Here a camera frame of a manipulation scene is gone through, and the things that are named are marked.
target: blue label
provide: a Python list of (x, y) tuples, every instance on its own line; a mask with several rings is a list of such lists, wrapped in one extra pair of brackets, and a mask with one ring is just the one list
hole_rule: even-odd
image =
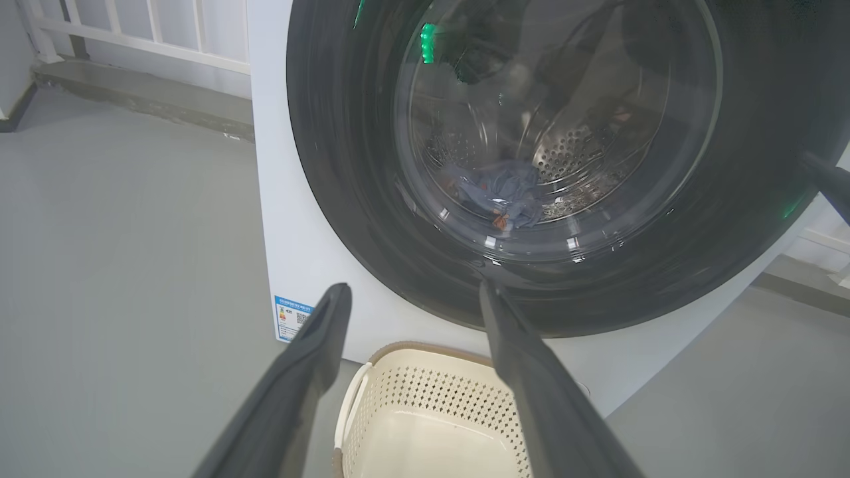
[(313, 313), (313, 307), (275, 295), (275, 332), (282, 342), (292, 342), (301, 326)]
[(293, 309), (300, 310), (300, 311), (302, 311), (302, 312), (307, 312), (308, 314), (312, 314), (312, 313), (313, 313), (313, 308), (312, 308), (312, 307), (310, 307), (309, 305), (301, 304), (301, 303), (296, 302), (296, 301), (294, 301), (294, 300), (284, 299), (284, 298), (282, 298), (282, 297), (278, 297), (278, 296), (276, 296), (276, 295), (275, 295), (275, 302), (276, 302), (278, 305), (283, 305), (284, 307), (291, 307), (291, 308), (293, 308)]

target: clothing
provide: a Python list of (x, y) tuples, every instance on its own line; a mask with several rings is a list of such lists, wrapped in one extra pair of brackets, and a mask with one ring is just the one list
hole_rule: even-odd
[(543, 206), (535, 194), (538, 171), (530, 163), (504, 161), (471, 171), (448, 164), (442, 171), (455, 180), (462, 202), (496, 215), (493, 225), (498, 229), (531, 227), (540, 221)]

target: gray floor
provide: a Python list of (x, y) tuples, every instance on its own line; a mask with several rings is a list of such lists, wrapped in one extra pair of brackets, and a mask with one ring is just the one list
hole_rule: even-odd
[(253, 145), (40, 91), (0, 134), (0, 476), (191, 474), (282, 350)]
[(850, 319), (750, 288), (608, 422), (654, 478), (843, 477)]
[[(0, 135), (1, 477), (189, 476), (272, 335), (252, 145), (55, 91)], [(609, 423), (647, 476), (844, 476), (848, 366), (846, 317), (750, 290)]]

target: perforated basket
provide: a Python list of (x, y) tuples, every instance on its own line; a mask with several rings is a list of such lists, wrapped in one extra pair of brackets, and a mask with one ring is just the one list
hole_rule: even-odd
[(404, 342), (354, 375), (334, 437), (337, 478), (530, 478), (513, 393), (481, 357)]

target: white washing machine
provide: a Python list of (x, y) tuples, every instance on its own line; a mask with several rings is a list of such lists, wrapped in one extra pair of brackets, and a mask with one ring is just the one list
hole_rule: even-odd
[(826, 205), (840, 0), (249, 0), (269, 339), (489, 355), (489, 276), (607, 416)]

